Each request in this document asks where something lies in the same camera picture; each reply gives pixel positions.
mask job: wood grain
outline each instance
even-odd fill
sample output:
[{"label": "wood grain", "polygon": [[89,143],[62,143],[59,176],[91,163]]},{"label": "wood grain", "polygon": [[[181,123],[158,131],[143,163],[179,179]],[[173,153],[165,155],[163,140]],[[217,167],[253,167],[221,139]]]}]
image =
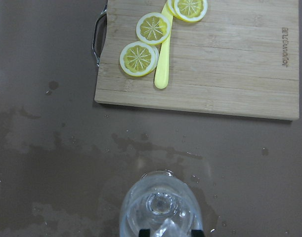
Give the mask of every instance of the wood grain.
[{"label": "wood grain", "polygon": [[[174,18],[170,81],[166,89],[158,90],[153,85],[154,72],[132,78],[121,70],[119,56],[125,45],[138,40],[135,26],[139,18],[149,12],[161,12],[165,0],[108,0],[107,37],[95,101],[298,119],[298,0],[208,3],[208,12],[198,23]],[[283,65],[283,28],[288,28],[287,67]]]}]

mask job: metal handle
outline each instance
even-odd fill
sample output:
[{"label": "metal handle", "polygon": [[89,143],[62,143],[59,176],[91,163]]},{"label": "metal handle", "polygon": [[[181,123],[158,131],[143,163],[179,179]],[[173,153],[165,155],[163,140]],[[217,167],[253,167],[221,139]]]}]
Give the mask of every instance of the metal handle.
[{"label": "metal handle", "polygon": [[98,55],[97,51],[95,50],[95,45],[96,45],[96,37],[97,37],[97,29],[99,26],[99,22],[100,20],[107,14],[107,4],[105,5],[105,7],[103,8],[102,12],[100,13],[97,21],[96,21],[96,25],[95,25],[95,31],[93,33],[93,38],[92,38],[92,51],[96,57],[97,60],[97,66],[99,67],[100,64],[100,55]]}]

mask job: brown table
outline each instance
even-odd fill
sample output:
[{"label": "brown table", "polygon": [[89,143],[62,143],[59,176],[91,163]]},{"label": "brown table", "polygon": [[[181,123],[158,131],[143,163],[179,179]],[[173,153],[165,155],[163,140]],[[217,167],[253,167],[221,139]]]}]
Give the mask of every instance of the brown table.
[{"label": "brown table", "polygon": [[208,237],[302,236],[302,0],[294,122],[94,103],[104,4],[0,0],[0,237],[117,237],[157,169],[190,186]]}]

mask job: lemon slice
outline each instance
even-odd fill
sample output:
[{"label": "lemon slice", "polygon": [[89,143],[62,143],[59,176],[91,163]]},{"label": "lemon slice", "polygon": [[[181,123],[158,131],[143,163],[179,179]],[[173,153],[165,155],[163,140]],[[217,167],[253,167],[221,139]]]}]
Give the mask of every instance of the lemon slice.
[{"label": "lemon slice", "polygon": [[157,49],[157,47],[152,46],[152,49],[154,50],[155,56],[156,56],[155,64],[154,64],[153,69],[152,69],[152,70],[154,70],[157,67],[157,63],[159,62],[160,53],[159,53],[159,50]]},{"label": "lemon slice", "polygon": [[173,16],[177,16],[177,13],[174,9],[174,0],[167,0],[167,6],[169,7],[169,10],[172,12]]},{"label": "lemon slice", "polygon": [[181,20],[200,21],[207,13],[207,0],[174,0],[174,9]]},{"label": "lemon slice", "polygon": [[137,37],[149,44],[162,43],[171,32],[171,24],[161,13],[151,12],[141,17],[136,25]]},{"label": "lemon slice", "polygon": [[120,54],[120,65],[123,71],[133,77],[150,73],[155,63],[154,49],[141,41],[128,44]]}]

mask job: yellow plastic knife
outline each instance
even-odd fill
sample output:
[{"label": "yellow plastic knife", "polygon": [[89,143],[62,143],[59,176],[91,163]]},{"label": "yellow plastic knife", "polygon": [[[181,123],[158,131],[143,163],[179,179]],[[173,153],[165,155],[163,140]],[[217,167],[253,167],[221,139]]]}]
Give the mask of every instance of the yellow plastic knife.
[{"label": "yellow plastic knife", "polygon": [[[163,7],[162,14],[167,17],[171,26],[173,26],[173,15],[167,6],[167,3]],[[167,39],[162,43],[160,57],[155,72],[154,84],[159,89],[166,88],[166,86],[169,83],[170,42],[171,42],[171,34],[169,34]]]}]

